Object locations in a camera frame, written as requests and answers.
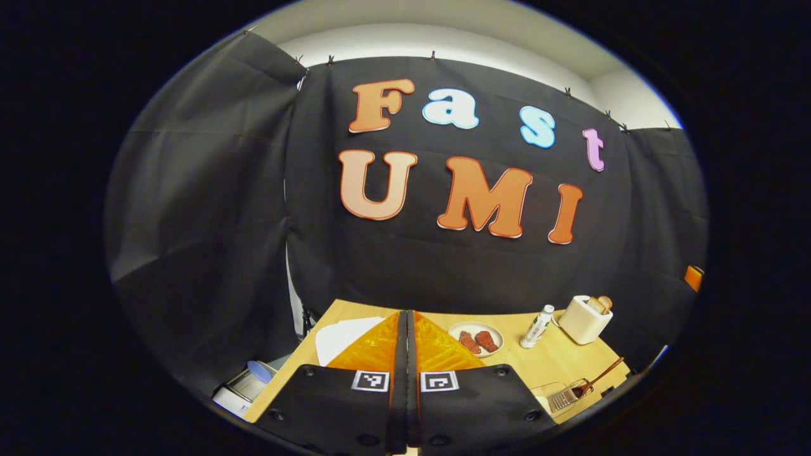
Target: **white box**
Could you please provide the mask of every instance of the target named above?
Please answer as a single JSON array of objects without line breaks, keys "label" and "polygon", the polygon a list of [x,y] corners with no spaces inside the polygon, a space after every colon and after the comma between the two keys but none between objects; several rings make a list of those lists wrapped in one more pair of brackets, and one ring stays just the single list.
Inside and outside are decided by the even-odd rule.
[{"label": "white box", "polygon": [[589,296],[572,298],[558,325],[580,345],[592,343],[599,337],[614,316],[612,312],[600,315],[588,304]]}]

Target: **white ceiling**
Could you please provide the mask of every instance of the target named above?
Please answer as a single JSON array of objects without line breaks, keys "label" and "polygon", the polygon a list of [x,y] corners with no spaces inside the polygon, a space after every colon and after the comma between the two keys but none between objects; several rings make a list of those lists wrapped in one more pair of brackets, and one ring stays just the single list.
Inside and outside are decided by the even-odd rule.
[{"label": "white ceiling", "polygon": [[492,37],[549,58],[584,80],[625,68],[569,26],[509,0],[301,0],[251,28],[281,44],[333,28],[388,23],[438,25]]}]

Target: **screw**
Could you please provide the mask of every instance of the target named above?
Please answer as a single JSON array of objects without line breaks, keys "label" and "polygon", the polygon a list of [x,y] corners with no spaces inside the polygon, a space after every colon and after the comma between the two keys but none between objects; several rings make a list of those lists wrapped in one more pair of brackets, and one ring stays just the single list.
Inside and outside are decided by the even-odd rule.
[{"label": "screw", "polygon": [[362,436],[358,436],[355,440],[358,441],[359,444],[364,446],[375,446],[380,443],[380,439],[375,436],[370,436],[368,434],[363,434]]},{"label": "screw", "polygon": [[436,435],[436,436],[431,437],[431,439],[428,441],[428,443],[430,443],[433,446],[443,446],[443,445],[447,445],[450,441],[451,441],[450,437],[443,436],[443,435],[440,434],[440,435]]}]

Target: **blue lid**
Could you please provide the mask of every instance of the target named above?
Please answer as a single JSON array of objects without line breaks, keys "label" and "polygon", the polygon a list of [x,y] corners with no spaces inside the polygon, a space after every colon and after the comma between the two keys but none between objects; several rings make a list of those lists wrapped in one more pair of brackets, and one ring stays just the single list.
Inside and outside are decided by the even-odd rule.
[{"label": "blue lid", "polygon": [[269,383],[273,378],[273,374],[260,363],[256,361],[248,361],[248,370],[258,378],[262,383]]}]

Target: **orange object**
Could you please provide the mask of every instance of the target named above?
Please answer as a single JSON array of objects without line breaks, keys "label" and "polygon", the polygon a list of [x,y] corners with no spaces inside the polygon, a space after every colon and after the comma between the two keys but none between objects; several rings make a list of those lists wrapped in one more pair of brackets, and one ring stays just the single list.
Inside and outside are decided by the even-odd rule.
[{"label": "orange object", "polygon": [[696,266],[688,266],[687,272],[684,273],[684,281],[687,282],[693,291],[698,293],[698,289],[702,285],[702,277],[704,276],[704,271],[701,268],[697,268]]},{"label": "orange object", "polygon": [[484,367],[481,359],[476,358],[447,331],[419,312],[414,312],[414,341],[417,351],[417,375],[420,372],[457,371]]},{"label": "orange object", "polygon": [[399,316],[400,312],[393,313],[369,329],[330,361],[327,367],[393,374]]}]

